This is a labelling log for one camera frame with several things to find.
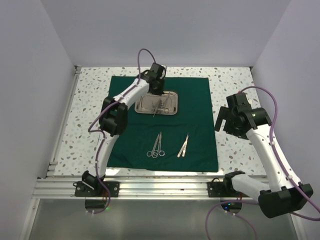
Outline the steel surgical scissors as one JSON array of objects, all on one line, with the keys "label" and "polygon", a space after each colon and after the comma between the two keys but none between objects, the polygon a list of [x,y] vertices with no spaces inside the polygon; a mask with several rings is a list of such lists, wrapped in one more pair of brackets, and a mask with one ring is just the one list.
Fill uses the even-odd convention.
[{"label": "steel surgical scissors", "polygon": [[153,158],[165,156],[165,151],[162,150],[162,132],[158,134],[157,140],[155,142],[155,148],[151,156]]}]

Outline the steel scalpel handle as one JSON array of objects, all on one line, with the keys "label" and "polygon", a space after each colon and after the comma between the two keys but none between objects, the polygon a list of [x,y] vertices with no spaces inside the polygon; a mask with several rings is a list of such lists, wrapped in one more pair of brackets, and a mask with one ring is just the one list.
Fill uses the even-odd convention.
[{"label": "steel scalpel handle", "polygon": [[160,104],[161,104],[161,99],[159,99],[158,101],[157,101],[157,103],[155,104],[155,106],[154,106],[154,109],[153,109],[153,112],[152,112],[152,116],[154,117],[155,115],[156,115],[156,113],[157,113],[157,111],[158,111],[158,109],[159,109],[159,106],[160,106]]}]

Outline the steel ring-handled clamp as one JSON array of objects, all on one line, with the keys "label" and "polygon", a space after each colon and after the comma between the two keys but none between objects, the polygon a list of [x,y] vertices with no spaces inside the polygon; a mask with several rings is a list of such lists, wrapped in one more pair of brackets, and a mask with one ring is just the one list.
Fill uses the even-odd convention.
[{"label": "steel ring-handled clamp", "polygon": [[157,135],[157,137],[156,137],[156,139],[154,141],[152,149],[146,153],[147,157],[151,157],[151,158],[157,158],[158,157],[158,152],[156,151],[156,147],[158,145],[159,138],[160,138],[160,134]]}]

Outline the stainless steel instrument tray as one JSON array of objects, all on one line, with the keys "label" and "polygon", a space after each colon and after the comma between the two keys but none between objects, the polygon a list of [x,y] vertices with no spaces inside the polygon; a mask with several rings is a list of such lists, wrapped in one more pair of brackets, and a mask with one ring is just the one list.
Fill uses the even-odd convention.
[{"label": "stainless steel instrument tray", "polygon": [[[169,107],[170,113],[165,114],[155,114],[155,115],[165,115],[165,116],[173,116],[178,112],[178,94],[175,91],[164,91],[162,95],[166,93],[172,93],[173,95],[168,100],[166,107]],[[148,114],[153,115],[151,113],[152,103],[155,103],[160,96],[162,95],[152,95],[150,93],[145,94],[140,99],[135,102],[134,110],[138,114]]]}]

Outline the steel forceps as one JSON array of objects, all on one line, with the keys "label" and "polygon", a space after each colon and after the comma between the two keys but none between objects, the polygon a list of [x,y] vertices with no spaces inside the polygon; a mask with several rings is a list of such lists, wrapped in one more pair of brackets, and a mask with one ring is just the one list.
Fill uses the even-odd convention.
[{"label": "steel forceps", "polygon": [[[170,99],[170,97],[172,95],[173,94],[171,92],[168,92],[168,93],[165,93],[165,94],[163,94],[162,96],[159,97],[159,99],[161,99],[161,103],[160,103],[160,106],[159,106],[156,114],[169,114],[170,113],[170,108],[166,107],[166,105],[167,105],[167,103],[168,103],[168,101],[169,101],[169,99]],[[157,101],[155,103],[152,103],[152,109],[151,109],[151,113],[152,114],[153,114],[153,110],[155,108],[155,105],[156,105]]]}]

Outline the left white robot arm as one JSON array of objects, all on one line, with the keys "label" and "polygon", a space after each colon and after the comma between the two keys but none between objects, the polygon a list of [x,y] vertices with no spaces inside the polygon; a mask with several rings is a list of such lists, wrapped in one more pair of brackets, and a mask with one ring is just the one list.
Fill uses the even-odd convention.
[{"label": "left white robot arm", "polygon": [[107,187],[103,183],[112,149],[128,125],[128,110],[145,94],[160,96],[164,93],[166,67],[153,63],[150,69],[139,72],[125,90],[103,100],[99,116],[89,126],[89,133],[100,133],[94,168],[82,174],[82,183],[92,196],[99,196]]}]

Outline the steel tweezers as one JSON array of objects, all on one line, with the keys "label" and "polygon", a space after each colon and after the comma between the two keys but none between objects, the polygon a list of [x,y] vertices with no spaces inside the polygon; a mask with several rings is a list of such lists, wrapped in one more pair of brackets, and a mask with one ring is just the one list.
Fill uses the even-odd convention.
[{"label": "steel tweezers", "polygon": [[181,147],[181,149],[179,150],[178,154],[177,154],[177,157],[180,158],[180,157],[184,157],[185,154],[186,154],[186,149],[187,149],[187,144],[188,144],[188,140],[189,140],[189,134],[187,134],[186,138],[185,138],[185,141]]}]

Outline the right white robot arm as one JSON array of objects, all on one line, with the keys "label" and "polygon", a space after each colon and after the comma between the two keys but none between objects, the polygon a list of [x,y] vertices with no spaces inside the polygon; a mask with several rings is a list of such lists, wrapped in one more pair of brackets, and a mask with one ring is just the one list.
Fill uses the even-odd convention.
[{"label": "right white robot arm", "polygon": [[314,193],[309,183],[303,184],[284,156],[273,135],[272,120],[262,108],[252,108],[245,93],[226,98],[227,106],[219,110],[214,129],[249,140],[264,167],[268,183],[260,182],[238,170],[224,175],[222,182],[212,181],[210,187],[227,196],[242,193],[258,202],[268,218],[301,210]]}]

